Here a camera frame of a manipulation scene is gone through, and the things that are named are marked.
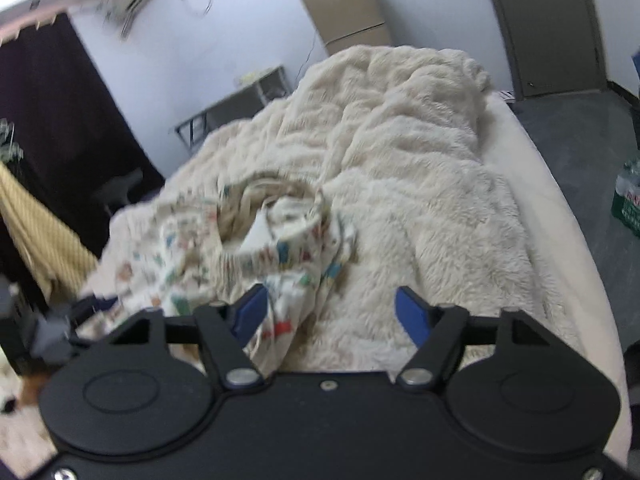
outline wall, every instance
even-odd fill
[[[459,48],[511,89],[490,0],[380,0],[397,44]],[[152,0],[121,42],[100,16],[72,17],[107,86],[165,176],[188,158],[173,124],[234,89],[246,72],[282,63],[294,83],[315,30],[299,0],[213,0],[203,18],[180,0]],[[319,39],[309,64],[324,59]]]
[[[638,94],[638,74],[631,56],[640,46],[640,0],[594,0],[600,20],[607,78]]]

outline door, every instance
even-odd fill
[[[604,87],[591,0],[494,0],[494,5],[515,72],[516,94]]]

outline floor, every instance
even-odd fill
[[[640,238],[610,208],[618,171],[638,154],[629,105],[607,91],[527,100],[514,112],[580,224],[624,350],[640,340]]]

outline white bed sheet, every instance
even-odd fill
[[[497,94],[486,100],[479,126],[482,160],[507,178],[522,223],[556,280],[586,357],[620,393],[620,417],[605,451],[626,464],[631,420],[622,349],[598,269],[558,183],[526,130]]]

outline yellow striped cloth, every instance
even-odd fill
[[[47,301],[76,297],[97,260],[0,164],[0,216]]]

